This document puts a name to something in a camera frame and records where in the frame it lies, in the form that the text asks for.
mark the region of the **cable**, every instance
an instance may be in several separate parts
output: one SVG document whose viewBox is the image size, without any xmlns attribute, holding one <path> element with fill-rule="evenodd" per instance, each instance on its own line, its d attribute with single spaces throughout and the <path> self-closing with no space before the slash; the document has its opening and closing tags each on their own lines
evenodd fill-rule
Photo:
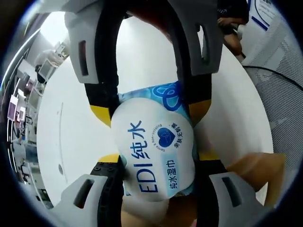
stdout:
<svg viewBox="0 0 303 227">
<path fill-rule="evenodd" d="M 293 79 L 290 79 L 288 78 L 287 76 L 283 75 L 282 73 L 280 72 L 277 72 L 277 71 L 274 71 L 274 70 L 271 70 L 271 69 L 268 69 L 268 68 L 264 68 L 264 67 L 261 67 L 261 66 L 252 66 L 252 65 L 242 65 L 243 68 L 252 68 L 252 69 L 260 69 L 260 70 L 266 70 L 266 71 L 270 71 L 272 73 L 275 73 L 281 77 L 283 77 L 284 79 L 286 79 L 288 82 L 292 83 L 293 85 L 295 85 L 297 88 L 299 88 L 301 91 L 303 91 L 303 87 L 298 84 L 296 81 L 294 81 Z"/>
</svg>

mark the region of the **blue heart logo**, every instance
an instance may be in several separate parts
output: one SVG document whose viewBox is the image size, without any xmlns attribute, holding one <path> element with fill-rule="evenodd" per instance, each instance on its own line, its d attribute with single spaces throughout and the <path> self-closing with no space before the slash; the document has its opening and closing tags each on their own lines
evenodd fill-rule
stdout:
<svg viewBox="0 0 303 227">
<path fill-rule="evenodd" d="M 169 145 L 172 144 L 174 141 L 174 138 L 176 137 L 171 130 L 167 128 L 161 128 L 158 131 L 158 136 L 159 136 L 159 144 L 163 148 L 167 148 Z"/>
</svg>

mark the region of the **white table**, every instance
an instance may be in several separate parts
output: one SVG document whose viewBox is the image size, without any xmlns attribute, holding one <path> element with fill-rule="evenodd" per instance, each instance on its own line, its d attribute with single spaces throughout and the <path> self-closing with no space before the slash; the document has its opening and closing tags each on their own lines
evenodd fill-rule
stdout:
<svg viewBox="0 0 303 227">
<path fill-rule="evenodd" d="M 121 93 L 177 80 L 170 42 L 134 17 L 122 23 L 116 54 Z M 212 106 L 196 131 L 201 136 L 208 134 L 225 164 L 249 152 L 273 152 L 261 99 L 244 68 L 225 47 L 220 70 L 213 75 Z M 77 81 L 69 58 L 45 88 L 37 148 L 45 188 L 54 205 L 61 192 L 90 173 L 100 157 L 117 152 L 110 129 L 90 110 L 84 85 Z"/>
</svg>

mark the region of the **wet wipes package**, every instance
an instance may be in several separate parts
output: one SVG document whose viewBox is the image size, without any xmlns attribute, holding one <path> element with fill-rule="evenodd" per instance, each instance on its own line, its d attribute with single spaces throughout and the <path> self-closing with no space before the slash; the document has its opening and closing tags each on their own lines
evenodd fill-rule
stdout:
<svg viewBox="0 0 303 227">
<path fill-rule="evenodd" d="M 111 128 L 132 196 L 162 201 L 192 192 L 196 145 L 179 92 L 176 82 L 120 96 Z"/>
</svg>

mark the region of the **perforated metal panel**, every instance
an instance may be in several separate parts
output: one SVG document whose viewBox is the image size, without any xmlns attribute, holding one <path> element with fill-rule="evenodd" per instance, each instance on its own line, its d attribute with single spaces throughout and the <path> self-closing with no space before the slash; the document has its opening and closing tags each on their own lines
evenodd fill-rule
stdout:
<svg viewBox="0 0 303 227">
<path fill-rule="evenodd" d="M 300 47 L 287 23 L 279 16 L 274 18 L 264 37 L 242 65 L 275 70 L 303 87 Z M 303 154 L 303 91 L 275 73 L 246 70 L 264 104 L 274 152 L 286 154 L 286 168 L 296 169 Z"/>
</svg>

